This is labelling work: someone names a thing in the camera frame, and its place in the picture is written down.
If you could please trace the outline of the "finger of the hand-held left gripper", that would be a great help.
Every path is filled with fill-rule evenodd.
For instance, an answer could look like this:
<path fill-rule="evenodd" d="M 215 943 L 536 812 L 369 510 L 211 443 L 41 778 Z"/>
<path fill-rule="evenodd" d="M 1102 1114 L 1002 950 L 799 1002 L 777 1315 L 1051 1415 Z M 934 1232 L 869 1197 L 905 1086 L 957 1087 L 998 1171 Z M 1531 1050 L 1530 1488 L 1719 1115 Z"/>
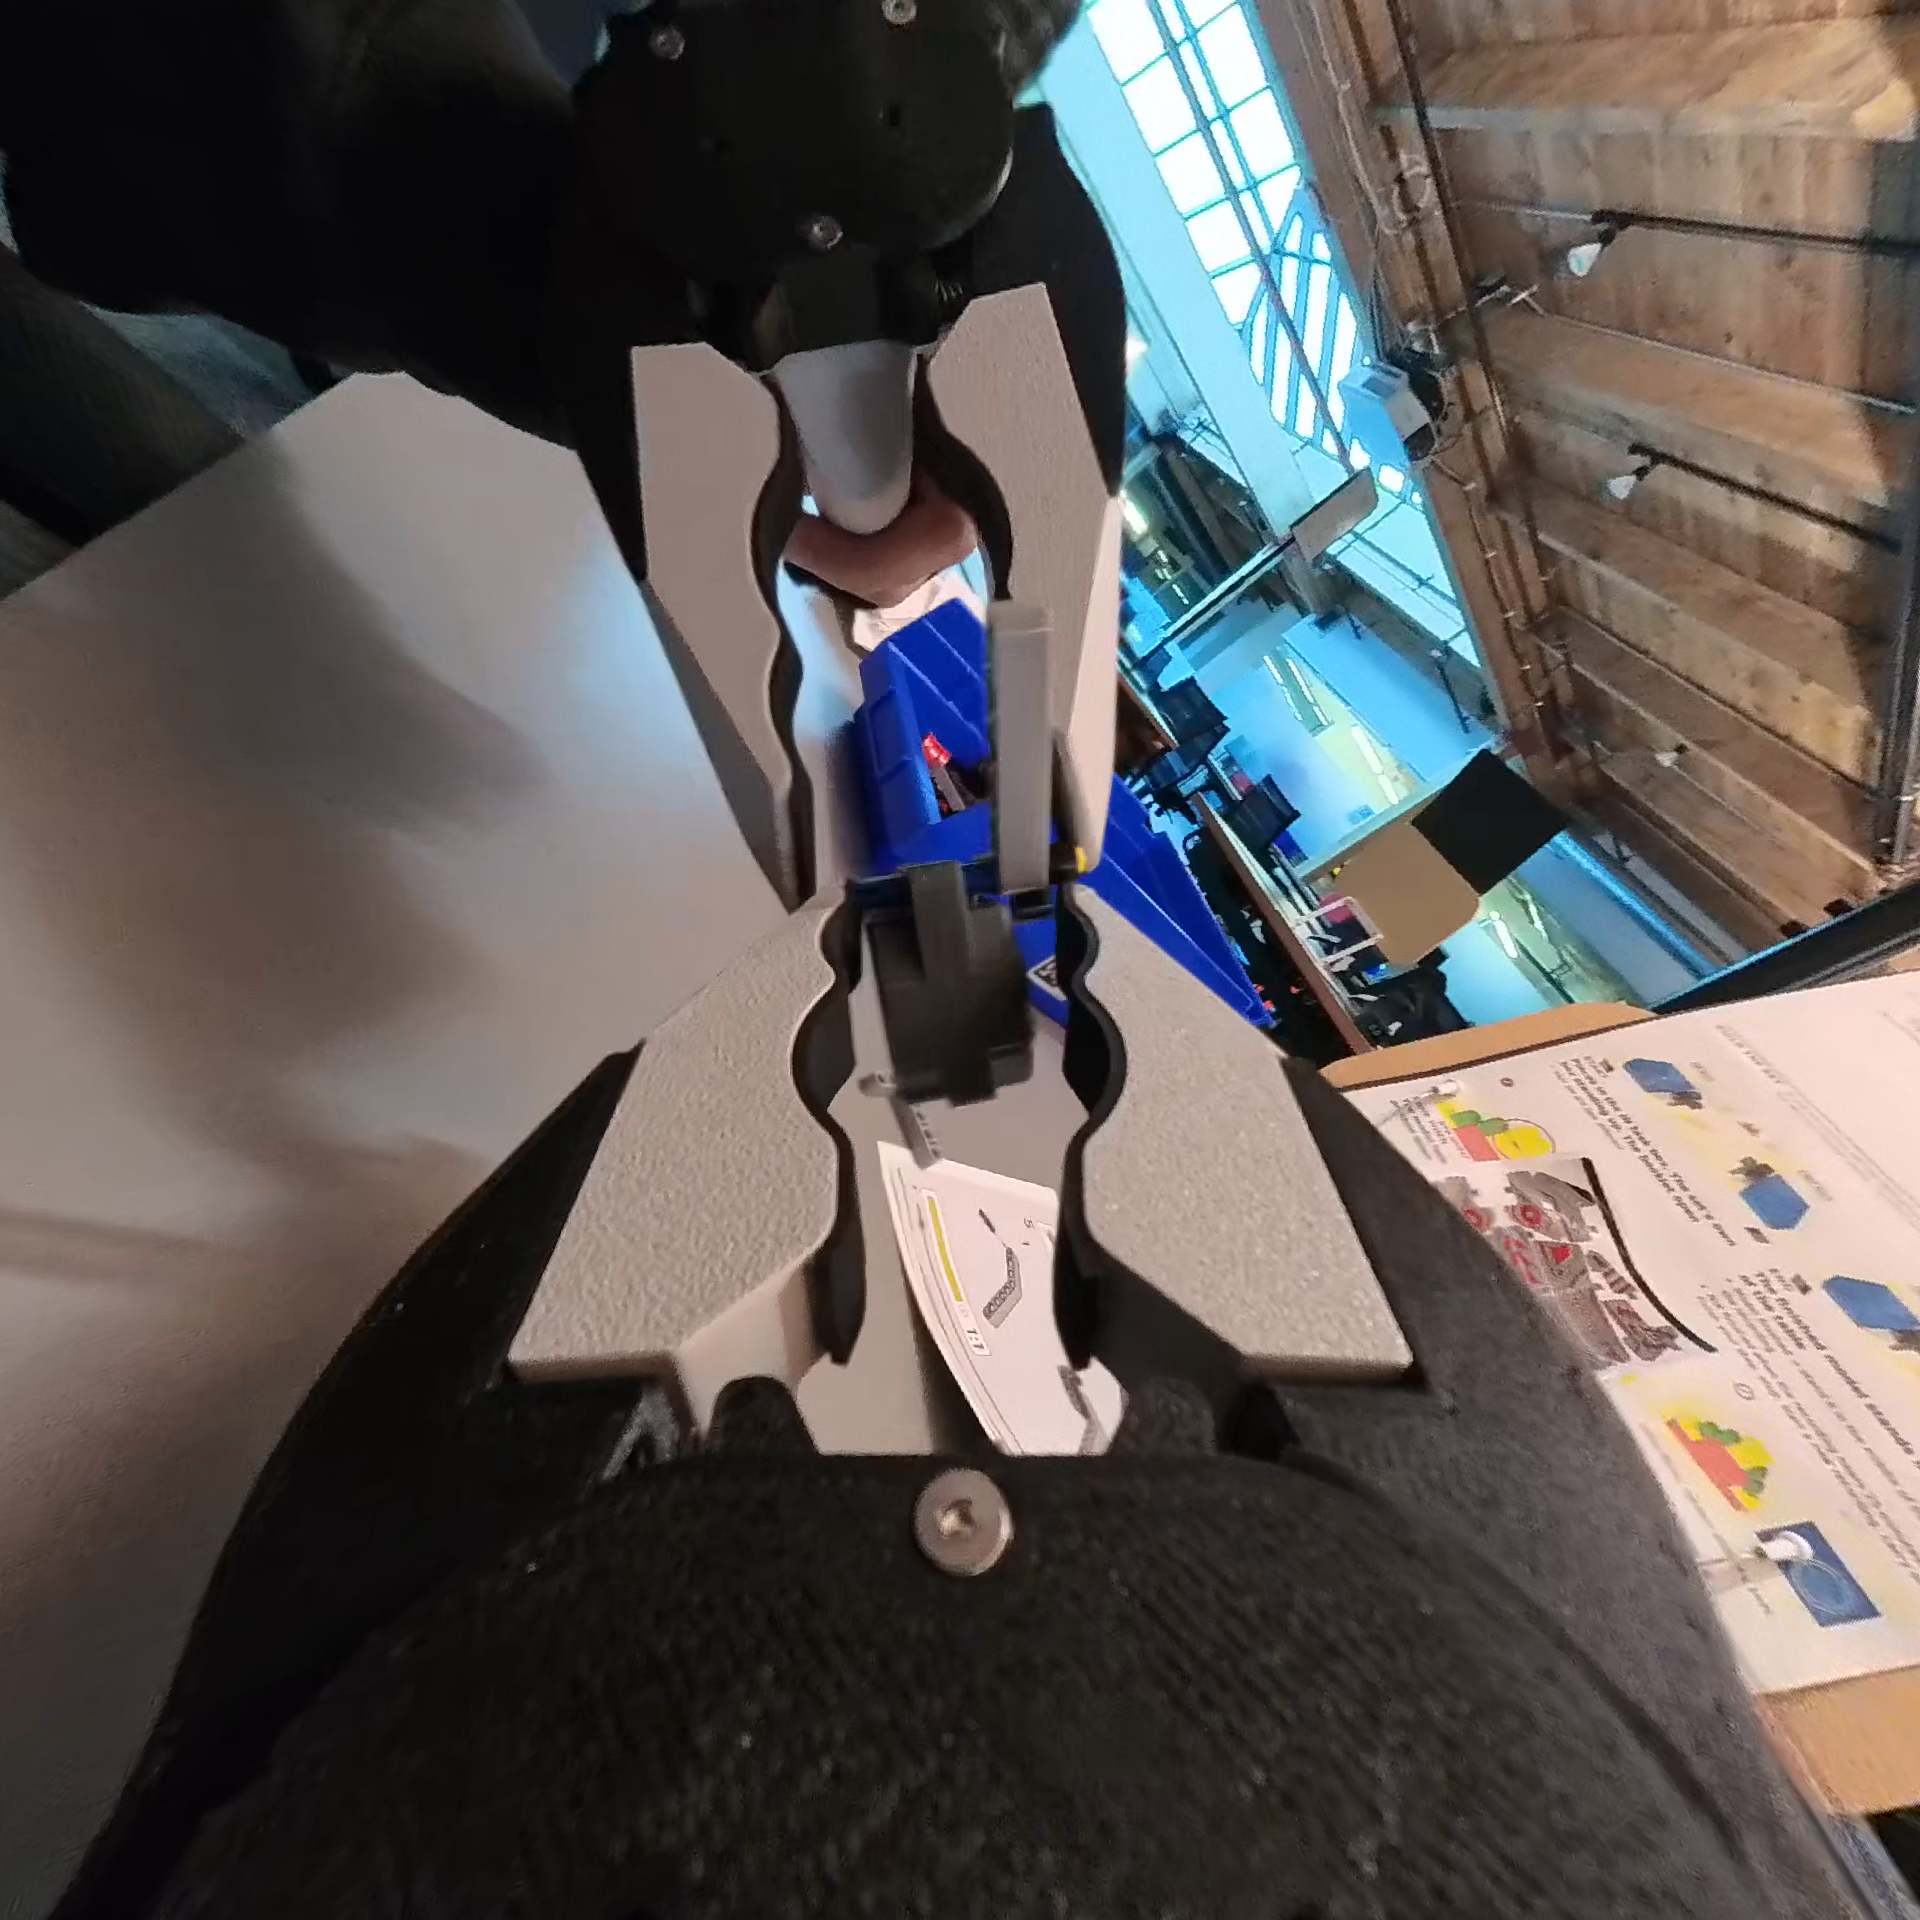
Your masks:
<path fill-rule="evenodd" d="M 797 740 L 802 653 L 781 611 L 801 468 L 783 403 L 707 343 L 631 351 L 642 592 L 760 871 L 789 909 L 817 888 Z"/>
<path fill-rule="evenodd" d="M 1051 627 L 1059 866 L 1101 862 L 1109 816 L 1121 640 L 1121 502 L 1048 285 L 976 296 L 923 367 L 927 464 L 976 523 L 992 600 Z"/>

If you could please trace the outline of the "skylight window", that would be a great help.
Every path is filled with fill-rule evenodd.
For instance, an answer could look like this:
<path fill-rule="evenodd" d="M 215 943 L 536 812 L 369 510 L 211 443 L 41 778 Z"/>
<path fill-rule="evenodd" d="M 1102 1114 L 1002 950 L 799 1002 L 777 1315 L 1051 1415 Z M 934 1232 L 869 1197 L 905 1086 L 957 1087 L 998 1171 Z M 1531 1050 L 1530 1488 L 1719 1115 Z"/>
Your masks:
<path fill-rule="evenodd" d="M 1370 351 L 1243 2 L 1094 2 L 1089 24 L 1273 422 L 1346 467 Z"/>

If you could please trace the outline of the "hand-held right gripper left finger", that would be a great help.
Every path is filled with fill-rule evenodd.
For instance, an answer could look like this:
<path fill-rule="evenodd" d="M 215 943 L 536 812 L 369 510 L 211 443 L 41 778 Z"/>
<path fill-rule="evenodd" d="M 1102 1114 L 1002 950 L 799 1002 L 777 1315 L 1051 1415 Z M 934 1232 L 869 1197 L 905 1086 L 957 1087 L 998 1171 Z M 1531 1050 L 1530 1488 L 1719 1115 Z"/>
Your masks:
<path fill-rule="evenodd" d="M 641 1044 L 507 1360 L 518 1378 L 799 1384 L 867 1317 L 858 916 L 817 895 Z"/>

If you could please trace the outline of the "white hanging sign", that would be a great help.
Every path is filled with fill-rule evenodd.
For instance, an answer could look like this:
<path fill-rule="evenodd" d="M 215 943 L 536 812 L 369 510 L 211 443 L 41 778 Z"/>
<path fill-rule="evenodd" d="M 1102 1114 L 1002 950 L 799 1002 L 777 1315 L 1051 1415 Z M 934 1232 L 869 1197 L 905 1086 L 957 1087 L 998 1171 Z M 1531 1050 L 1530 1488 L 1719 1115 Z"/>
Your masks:
<path fill-rule="evenodd" d="M 1363 467 L 1349 475 L 1325 498 L 1320 498 L 1304 517 L 1299 517 L 1285 533 L 1283 554 L 1299 557 L 1304 565 L 1318 565 L 1337 541 L 1352 538 L 1379 512 L 1376 468 Z"/>

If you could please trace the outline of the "black and tan panel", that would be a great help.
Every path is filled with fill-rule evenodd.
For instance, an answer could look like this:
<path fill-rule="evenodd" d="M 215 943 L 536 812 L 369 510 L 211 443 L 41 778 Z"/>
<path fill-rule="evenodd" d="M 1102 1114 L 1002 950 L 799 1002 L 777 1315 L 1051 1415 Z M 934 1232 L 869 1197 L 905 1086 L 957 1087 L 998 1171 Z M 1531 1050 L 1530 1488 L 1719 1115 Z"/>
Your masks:
<path fill-rule="evenodd" d="M 1448 781 L 1312 854 L 1304 880 L 1349 903 L 1389 965 L 1414 967 L 1478 920 L 1481 901 L 1567 828 L 1567 812 L 1525 775 L 1478 752 Z"/>

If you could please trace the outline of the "person's left hand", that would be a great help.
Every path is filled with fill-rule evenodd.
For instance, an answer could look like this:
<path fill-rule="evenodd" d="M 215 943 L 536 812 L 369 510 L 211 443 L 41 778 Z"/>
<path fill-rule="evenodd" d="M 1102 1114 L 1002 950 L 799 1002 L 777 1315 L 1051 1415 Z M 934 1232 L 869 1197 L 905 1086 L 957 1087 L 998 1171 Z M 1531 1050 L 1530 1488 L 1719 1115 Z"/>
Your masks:
<path fill-rule="evenodd" d="M 902 514 L 869 534 L 831 517 L 802 514 L 784 565 L 865 608 L 894 608 L 976 551 L 976 523 L 923 468 L 915 468 Z"/>

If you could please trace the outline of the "grey desk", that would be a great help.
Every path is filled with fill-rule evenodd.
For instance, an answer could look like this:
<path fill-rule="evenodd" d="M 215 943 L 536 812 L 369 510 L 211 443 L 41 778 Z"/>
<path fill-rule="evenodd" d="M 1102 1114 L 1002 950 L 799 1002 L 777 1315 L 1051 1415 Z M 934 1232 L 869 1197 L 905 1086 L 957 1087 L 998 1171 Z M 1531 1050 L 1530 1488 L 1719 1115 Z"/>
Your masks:
<path fill-rule="evenodd" d="M 362 376 L 6 600 L 6 1916 L 593 1471 L 403 1284 L 789 909 L 570 455 Z"/>

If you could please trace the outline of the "white ceiling box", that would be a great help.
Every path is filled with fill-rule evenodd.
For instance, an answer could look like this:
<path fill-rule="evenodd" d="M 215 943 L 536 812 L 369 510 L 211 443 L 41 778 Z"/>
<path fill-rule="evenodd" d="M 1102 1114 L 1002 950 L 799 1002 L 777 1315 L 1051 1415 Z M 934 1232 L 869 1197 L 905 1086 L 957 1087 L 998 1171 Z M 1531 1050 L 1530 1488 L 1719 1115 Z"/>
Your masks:
<path fill-rule="evenodd" d="M 1419 467 L 1442 439 L 1449 419 L 1446 387 L 1422 357 L 1410 365 L 1376 359 L 1337 382 L 1342 432 L 1371 464 Z"/>

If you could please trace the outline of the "white instruction booklet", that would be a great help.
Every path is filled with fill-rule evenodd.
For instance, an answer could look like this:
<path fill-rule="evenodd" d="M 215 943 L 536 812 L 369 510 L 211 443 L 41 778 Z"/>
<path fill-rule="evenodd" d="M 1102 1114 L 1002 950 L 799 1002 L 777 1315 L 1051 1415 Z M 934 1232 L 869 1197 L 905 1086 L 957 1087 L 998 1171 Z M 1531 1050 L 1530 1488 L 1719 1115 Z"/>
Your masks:
<path fill-rule="evenodd" d="M 1126 1390 L 1067 1360 L 1055 1312 L 1059 1196 L 879 1142 L 880 1189 L 923 1330 L 978 1427 L 1009 1455 L 1102 1455 Z"/>

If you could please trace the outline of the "person's left forearm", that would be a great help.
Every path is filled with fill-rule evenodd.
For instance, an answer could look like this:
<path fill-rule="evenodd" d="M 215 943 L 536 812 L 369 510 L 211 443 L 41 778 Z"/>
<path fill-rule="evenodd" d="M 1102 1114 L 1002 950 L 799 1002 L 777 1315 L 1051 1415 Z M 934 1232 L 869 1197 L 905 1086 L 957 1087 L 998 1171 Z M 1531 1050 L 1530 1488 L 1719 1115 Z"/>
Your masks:
<path fill-rule="evenodd" d="M 61 292 L 570 443 L 543 322 L 574 101 L 519 4 L 3 4 L 3 149 L 16 254 Z"/>

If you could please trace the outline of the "grey toy brick motor assembly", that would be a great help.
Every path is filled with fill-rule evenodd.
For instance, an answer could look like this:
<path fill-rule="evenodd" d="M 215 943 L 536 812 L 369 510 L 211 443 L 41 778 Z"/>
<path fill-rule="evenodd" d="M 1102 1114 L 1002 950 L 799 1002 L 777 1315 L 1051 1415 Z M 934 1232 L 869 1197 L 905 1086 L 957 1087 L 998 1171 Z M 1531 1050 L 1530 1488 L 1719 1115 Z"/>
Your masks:
<path fill-rule="evenodd" d="M 999 862 L 937 860 L 853 880 L 894 1090 L 910 1103 L 994 1101 L 1037 1068 L 1037 1014 L 1017 908 Z"/>

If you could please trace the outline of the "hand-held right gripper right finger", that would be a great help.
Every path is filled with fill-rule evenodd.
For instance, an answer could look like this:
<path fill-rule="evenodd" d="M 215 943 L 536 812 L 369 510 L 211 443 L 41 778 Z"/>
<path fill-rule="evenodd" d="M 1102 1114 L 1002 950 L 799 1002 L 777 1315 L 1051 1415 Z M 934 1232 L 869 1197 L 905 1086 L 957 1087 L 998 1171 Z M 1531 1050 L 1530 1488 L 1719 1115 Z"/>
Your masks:
<path fill-rule="evenodd" d="M 1128 1395 L 1398 1383 L 1414 1351 L 1290 1061 L 1087 884 L 1059 894 L 1063 1152 L 1055 1318 Z"/>

